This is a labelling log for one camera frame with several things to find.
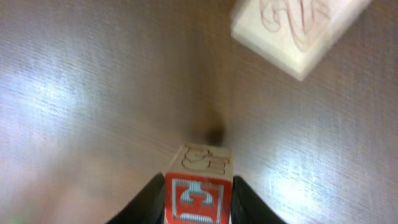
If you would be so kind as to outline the green animal wooden block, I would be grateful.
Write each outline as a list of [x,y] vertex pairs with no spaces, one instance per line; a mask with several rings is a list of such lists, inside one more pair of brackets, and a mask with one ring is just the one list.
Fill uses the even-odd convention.
[[242,0],[231,35],[297,80],[304,80],[371,0]]

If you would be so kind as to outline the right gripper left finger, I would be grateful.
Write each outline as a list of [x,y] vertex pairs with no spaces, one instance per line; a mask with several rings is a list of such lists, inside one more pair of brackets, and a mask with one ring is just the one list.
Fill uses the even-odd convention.
[[106,224],[164,224],[165,177],[159,172]]

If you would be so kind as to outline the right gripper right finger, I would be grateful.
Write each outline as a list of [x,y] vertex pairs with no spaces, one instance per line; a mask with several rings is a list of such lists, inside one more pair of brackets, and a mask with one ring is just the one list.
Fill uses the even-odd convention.
[[232,224],[286,224],[239,175],[233,177]]

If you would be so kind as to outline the red E wooden block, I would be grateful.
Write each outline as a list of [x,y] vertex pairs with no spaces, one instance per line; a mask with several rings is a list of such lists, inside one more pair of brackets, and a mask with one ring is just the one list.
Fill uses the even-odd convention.
[[232,150],[182,144],[165,174],[165,220],[228,224],[232,191]]

